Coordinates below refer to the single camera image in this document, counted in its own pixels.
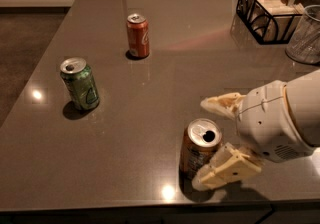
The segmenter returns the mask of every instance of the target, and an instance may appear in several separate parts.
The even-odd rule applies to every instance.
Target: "floor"
[[[66,8],[0,8],[0,127],[66,12]]]

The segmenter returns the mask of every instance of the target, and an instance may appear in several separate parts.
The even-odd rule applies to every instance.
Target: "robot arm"
[[[220,149],[194,178],[198,190],[258,174],[259,157],[280,163],[311,155],[320,146],[320,70],[287,83],[274,81],[246,96],[232,93],[205,99],[201,106],[234,120],[242,148],[248,152],[243,154],[230,144]],[[226,158],[226,152],[232,156]]]

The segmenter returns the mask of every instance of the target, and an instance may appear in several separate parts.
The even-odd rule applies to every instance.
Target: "clear glass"
[[[286,47],[287,55],[305,64],[320,63],[320,5],[310,5]]]

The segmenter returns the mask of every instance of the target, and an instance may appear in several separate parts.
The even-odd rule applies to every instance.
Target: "black wire basket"
[[[259,44],[287,44],[302,16],[271,15],[258,0],[238,0],[236,12]]]

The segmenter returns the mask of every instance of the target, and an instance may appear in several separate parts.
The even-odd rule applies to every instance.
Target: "soda can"
[[[128,16],[127,33],[129,53],[135,58],[146,58],[149,55],[149,37],[147,19],[134,13]]]
[[[98,90],[91,68],[84,59],[65,60],[60,66],[60,76],[76,109],[89,110],[98,106],[100,101]]]
[[[219,127],[209,119],[196,119],[184,131],[179,169],[192,180],[222,145]]]

